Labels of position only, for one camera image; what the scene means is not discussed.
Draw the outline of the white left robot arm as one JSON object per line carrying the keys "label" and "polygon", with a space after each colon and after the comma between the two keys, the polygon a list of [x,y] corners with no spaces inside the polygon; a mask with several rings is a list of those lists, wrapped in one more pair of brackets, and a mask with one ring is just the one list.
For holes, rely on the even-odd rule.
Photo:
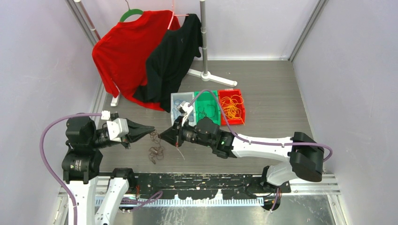
{"label": "white left robot arm", "polygon": [[122,145],[129,149],[145,135],[155,131],[113,113],[100,129],[88,116],[67,120],[68,152],[61,164],[63,181],[69,196],[69,224],[111,225],[124,195],[135,191],[137,180],[133,169],[115,168],[109,178],[105,198],[95,209],[95,195],[103,155],[100,149]]}

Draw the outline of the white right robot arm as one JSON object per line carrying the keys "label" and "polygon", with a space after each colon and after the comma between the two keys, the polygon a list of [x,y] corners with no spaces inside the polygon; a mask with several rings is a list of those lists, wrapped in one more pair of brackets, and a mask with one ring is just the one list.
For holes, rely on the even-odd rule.
{"label": "white right robot arm", "polygon": [[302,132],[292,137],[260,138],[225,131],[208,117],[195,126],[183,123],[178,117],[173,126],[160,134],[160,139],[175,147],[190,142],[211,148],[220,158],[266,158],[277,160],[274,166],[265,166],[260,180],[268,193],[290,180],[300,178],[309,182],[322,180],[324,147]]}

